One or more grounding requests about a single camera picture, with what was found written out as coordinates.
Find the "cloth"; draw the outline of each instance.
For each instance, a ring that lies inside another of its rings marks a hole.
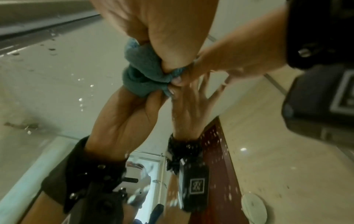
[[[164,74],[161,69],[161,58],[152,45],[149,43],[140,46],[133,38],[129,39],[125,46],[124,55],[130,65],[123,71],[123,85],[139,97],[146,97],[159,89],[167,96],[171,96],[167,85],[185,70],[179,68]]]
[[[288,4],[287,62],[291,67],[354,61],[353,0],[291,0]]]

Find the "ceiling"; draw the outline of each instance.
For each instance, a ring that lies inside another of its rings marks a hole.
[[[220,38],[282,3],[280,0],[220,0],[210,34]],[[43,128],[73,138],[84,137],[90,134],[106,100],[122,86],[121,73],[128,65],[123,56],[127,39],[103,20],[93,23],[23,49],[17,56],[0,58],[1,82],[17,104]],[[211,44],[207,40],[204,47]],[[224,73],[213,74],[208,93],[216,90],[225,78]],[[229,87],[215,106],[211,119],[234,104],[256,82],[248,80]],[[138,150],[155,154],[166,150],[172,132],[170,113],[168,101],[160,111],[155,129]]]

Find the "blue-green towel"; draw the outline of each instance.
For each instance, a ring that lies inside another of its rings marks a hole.
[[[149,43],[140,46],[133,38],[129,39],[125,46],[124,55],[130,64],[123,71],[123,85],[140,97],[146,97],[158,89],[171,96],[167,85],[185,70],[179,68],[164,74],[161,69],[161,58],[155,53],[152,45]]]

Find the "person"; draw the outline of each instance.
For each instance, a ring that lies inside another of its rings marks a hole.
[[[199,80],[185,87],[169,86],[173,93],[172,122],[173,138],[176,141],[188,143],[198,140],[202,134],[213,106],[225,89],[225,86],[221,85],[211,97],[207,98],[209,77],[210,73],[204,75],[199,89]],[[157,122],[159,110],[166,99],[161,90],[151,93],[147,98],[139,98],[125,87],[121,87],[101,110],[91,135],[84,145],[85,152],[102,162],[125,164],[128,155],[151,133]],[[163,215],[158,217],[157,224],[188,223],[189,213],[179,207],[170,206],[170,202],[177,198],[177,188],[178,176],[172,175],[168,186],[171,194],[168,194],[168,203]],[[123,224],[134,223],[138,207],[124,203],[123,211]],[[60,224],[65,217],[63,206],[42,191],[21,224]]]
[[[211,70],[226,71],[229,77],[225,83],[231,84],[286,64],[308,69],[354,60],[350,38],[354,22],[352,0],[287,1],[199,53],[218,0],[91,1],[116,29],[150,41],[166,71],[190,64],[172,82],[176,86],[186,85]]]

